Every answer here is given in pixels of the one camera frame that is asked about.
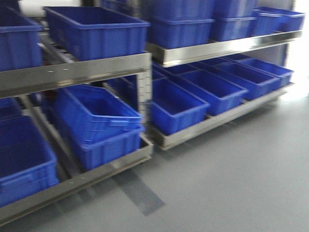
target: metal shelf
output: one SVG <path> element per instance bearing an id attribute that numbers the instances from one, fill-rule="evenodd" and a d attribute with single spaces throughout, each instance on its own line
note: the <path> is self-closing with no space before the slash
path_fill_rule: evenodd
<path id="1" fill-rule="evenodd" d="M 41 47 L 53 65 L 0 72 L 0 99 L 111 78 L 137 75 L 139 112 L 148 121 L 152 99 L 151 54 L 76 61 L 41 34 Z"/>
<path id="2" fill-rule="evenodd" d="M 153 54 L 153 58 L 156 62 L 167 68 L 195 61 L 287 44 L 301 37 L 301 35 L 302 31 L 298 30 L 175 49 L 164 49 L 149 43 L 147 44 L 146 50 Z"/>
<path id="3" fill-rule="evenodd" d="M 265 103 L 270 102 L 277 97 L 285 94 L 287 92 L 286 88 L 281 88 L 260 98 L 252 101 L 247 101 L 244 104 L 224 112 L 217 116 L 210 116 L 204 121 L 181 130 L 172 135 L 166 136 L 160 132 L 154 126 L 150 127 L 151 135 L 153 140 L 160 146 L 162 150 L 169 150 L 179 144 L 182 144 L 190 139 L 193 139 L 201 134 L 204 134 L 216 127 L 219 127 L 229 121 L 232 121 L 238 117 L 241 117 L 261 106 Z"/>
<path id="4" fill-rule="evenodd" d="M 41 34 L 40 44 L 48 66 L 0 72 L 0 99 L 20 96 L 30 115 L 58 157 L 58 175 L 62 182 L 17 202 L 0 208 L 0 226 L 52 204 L 84 188 L 151 159 L 153 144 L 141 135 L 141 146 L 135 152 L 84 172 L 70 153 L 70 148 L 51 126 L 40 108 L 34 107 L 27 94 L 111 78 L 137 75 L 139 112 L 143 122 L 149 119 L 152 99 L 151 54 L 77 61 Z"/>
<path id="5" fill-rule="evenodd" d="M 133 153 L 0 208 L 0 226 L 143 163 L 152 153 L 153 145 L 143 138 L 141 148 Z"/>
<path id="6" fill-rule="evenodd" d="M 42 135 L 55 151 L 59 161 L 57 173 L 62 182 L 17 202 L 0 207 L 0 226 L 130 169 L 152 157 L 153 144 L 142 134 L 141 145 L 138 150 L 91 171 L 84 172 L 74 159 L 70 147 L 55 128 L 47 122 L 45 116 L 41 113 L 41 109 L 34 107 L 27 96 L 21 97 L 20 100 L 26 107 L 24 114 L 32 117 Z"/>

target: empty blue bin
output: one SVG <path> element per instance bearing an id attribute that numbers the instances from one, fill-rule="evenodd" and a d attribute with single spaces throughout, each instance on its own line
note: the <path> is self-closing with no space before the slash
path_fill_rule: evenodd
<path id="1" fill-rule="evenodd" d="M 267 72 L 268 74 L 273 74 L 275 77 L 279 78 L 277 86 L 274 87 L 274 90 L 286 86 L 290 83 L 290 79 L 294 71 L 286 69 L 284 67 L 268 63 L 259 59 L 244 59 L 240 60 L 239 63 L 247 65 L 251 68 L 257 69 L 260 72 Z"/>
<path id="2" fill-rule="evenodd" d="M 246 55 L 241 54 L 241 53 L 238 53 L 238 54 L 232 54 L 232 55 L 221 57 L 221 58 L 226 59 L 228 61 L 237 61 L 237 60 L 247 59 L 247 58 L 251 58 L 251 57 L 246 56 Z"/>
<path id="3" fill-rule="evenodd" d="M 227 81 L 230 81 L 238 86 L 247 89 L 248 92 L 244 95 L 244 99 L 253 100 L 269 92 L 269 83 L 267 81 L 259 82 L 258 77 L 256 77 L 255 80 L 253 80 L 253 78 L 251 78 L 251 80 L 248 80 L 215 68 L 210 69 L 210 72 Z"/>
<path id="4" fill-rule="evenodd" d="M 205 70 L 187 72 L 173 81 L 210 104 L 210 115 L 218 115 L 241 104 L 246 89 Z"/>
<path id="5" fill-rule="evenodd" d="M 132 9 L 125 2 L 121 2 L 118 0 L 103 0 L 102 7 L 117 11 L 123 14 L 131 15 Z"/>
<path id="6" fill-rule="evenodd" d="M 0 71 L 41 66 L 41 29 L 12 8 L 0 7 Z"/>
<path id="7" fill-rule="evenodd" d="M 254 10 L 253 17 L 256 20 L 251 22 L 251 36 L 269 35 L 278 30 L 281 15 L 274 13 L 267 13 L 260 10 Z"/>
<path id="8" fill-rule="evenodd" d="M 56 185 L 56 156 L 28 116 L 0 122 L 0 207 Z"/>
<path id="9" fill-rule="evenodd" d="M 215 41 L 227 41 L 246 38 L 250 34 L 250 25 L 255 17 L 218 18 L 211 28 L 210 38 Z"/>
<path id="10" fill-rule="evenodd" d="M 266 11 L 266 12 L 281 15 L 281 21 L 278 27 L 278 31 L 283 31 L 283 32 L 295 31 L 295 30 L 301 30 L 303 28 L 303 24 L 304 24 L 304 20 L 306 16 L 306 14 L 304 13 L 270 8 L 270 7 L 258 7 L 258 9 L 261 11 Z"/>
<path id="11" fill-rule="evenodd" d="M 145 48 L 148 22 L 101 7 L 44 9 L 50 37 L 79 60 L 139 54 Z"/>
<path id="12" fill-rule="evenodd" d="M 158 72 L 165 74 L 166 76 L 178 75 L 181 73 L 187 73 L 197 70 L 194 66 L 191 66 L 189 64 L 177 65 L 170 68 L 163 68 L 160 66 L 156 66 L 155 69 L 157 69 Z"/>
<path id="13" fill-rule="evenodd" d="M 257 0 L 216 0 L 214 18 L 249 17 Z"/>
<path id="14" fill-rule="evenodd" d="M 262 96 L 270 93 L 274 90 L 274 86 L 277 86 L 281 81 L 279 78 L 274 77 L 274 75 L 268 74 L 266 72 L 260 72 L 258 70 L 254 70 L 252 68 L 237 63 L 221 64 L 217 65 L 216 68 L 241 77 L 242 79 L 259 84 L 260 93 L 256 93 L 253 97 Z"/>
<path id="15" fill-rule="evenodd" d="M 140 126 L 141 115 L 108 90 L 86 85 L 58 90 L 55 112 L 81 144 L 92 144 Z"/>
<path id="16" fill-rule="evenodd" d="M 209 104 L 167 79 L 153 81 L 151 122 L 165 135 L 205 119 Z"/>
<path id="17" fill-rule="evenodd" d="M 213 19 L 170 21 L 155 17 L 150 41 L 167 49 L 206 44 L 213 22 Z"/>
<path id="18" fill-rule="evenodd" d="M 212 17 L 215 0 L 153 0 L 152 15 L 166 20 L 196 20 Z"/>
<path id="19" fill-rule="evenodd" d="M 140 148 L 140 133 L 144 131 L 142 125 L 111 138 L 84 145 L 80 143 L 76 134 L 70 130 L 59 115 L 52 108 L 49 110 L 55 118 L 55 127 L 62 137 L 68 138 L 74 155 L 86 170 L 94 169 Z"/>
<path id="20" fill-rule="evenodd" d="M 0 99 L 0 121 L 21 116 L 21 109 L 14 98 Z"/>
<path id="21" fill-rule="evenodd" d="M 206 64 L 209 66 L 214 66 L 214 65 L 218 65 L 218 64 L 222 64 L 226 62 L 228 61 L 226 61 L 226 59 L 223 59 L 223 58 L 213 58 L 213 59 L 206 59 L 206 60 L 200 61 L 200 63 Z"/>

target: epoxy floor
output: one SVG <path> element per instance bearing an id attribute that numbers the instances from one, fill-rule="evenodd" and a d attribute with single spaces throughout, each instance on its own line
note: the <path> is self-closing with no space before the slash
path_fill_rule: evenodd
<path id="1" fill-rule="evenodd" d="M 309 84 L 1 232 L 308 232 Z"/>

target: stainless steel shelf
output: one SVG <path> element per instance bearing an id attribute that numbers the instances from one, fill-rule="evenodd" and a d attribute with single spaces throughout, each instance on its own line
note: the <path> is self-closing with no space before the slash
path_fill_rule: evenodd
<path id="1" fill-rule="evenodd" d="M 58 48 L 46 34 L 41 35 L 40 45 L 45 58 L 52 65 L 0 72 L 0 99 L 21 95 L 20 100 L 26 107 L 25 111 L 57 154 L 58 175 L 62 175 L 63 181 L 54 187 L 1 207 L 0 226 L 145 162 L 151 159 L 153 154 L 153 144 L 142 134 L 141 146 L 137 151 L 83 172 L 55 128 L 48 124 L 41 110 L 34 107 L 27 96 L 24 96 L 33 92 L 136 74 L 139 112 L 143 115 L 143 122 L 147 122 L 149 103 L 152 99 L 150 53 L 78 62 L 66 51 Z"/>
<path id="2" fill-rule="evenodd" d="M 0 226 L 143 163 L 151 158 L 152 153 L 153 145 L 143 139 L 142 147 L 131 154 L 0 208 Z"/>
<path id="3" fill-rule="evenodd" d="M 152 135 L 153 140 L 160 146 L 162 150 L 169 150 L 179 144 L 182 144 L 190 139 L 193 139 L 201 134 L 204 134 L 229 121 L 241 117 L 261 107 L 265 103 L 276 99 L 277 97 L 285 94 L 286 92 L 287 92 L 286 88 L 276 90 L 255 100 L 247 101 L 244 104 L 234 109 L 231 109 L 227 112 L 224 112 L 220 115 L 207 118 L 198 124 L 195 124 L 191 127 L 188 127 L 184 130 L 181 130 L 169 136 L 164 135 L 162 132 L 160 132 L 157 128 L 153 126 L 150 127 L 150 133 Z"/>
<path id="4" fill-rule="evenodd" d="M 143 73 L 150 64 L 144 53 L 0 72 L 0 98 Z"/>
<path id="5" fill-rule="evenodd" d="M 58 175 L 63 181 L 51 188 L 30 195 L 7 206 L 0 207 L 0 226 L 130 169 L 152 157 L 154 149 L 153 144 L 142 134 L 140 149 L 137 151 L 99 166 L 91 171 L 83 172 L 79 168 L 79 165 L 74 162 L 75 160 L 72 159 L 73 155 L 70 153 L 70 148 L 63 141 L 55 128 L 46 121 L 40 108 L 33 107 L 26 96 L 21 97 L 20 100 L 27 108 L 24 114 L 30 115 L 33 118 L 34 123 L 38 126 L 43 136 L 55 151 L 60 164 L 59 167 L 61 167 L 59 168 L 61 172 L 58 172 Z"/>
<path id="6" fill-rule="evenodd" d="M 153 58 L 156 62 L 167 68 L 195 61 L 287 44 L 301 37 L 301 35 L 302 31 L 299 30 L 175 49 L 164 49 L 149 43 L 147 44 L 146 50 L 153 54 Z"/>

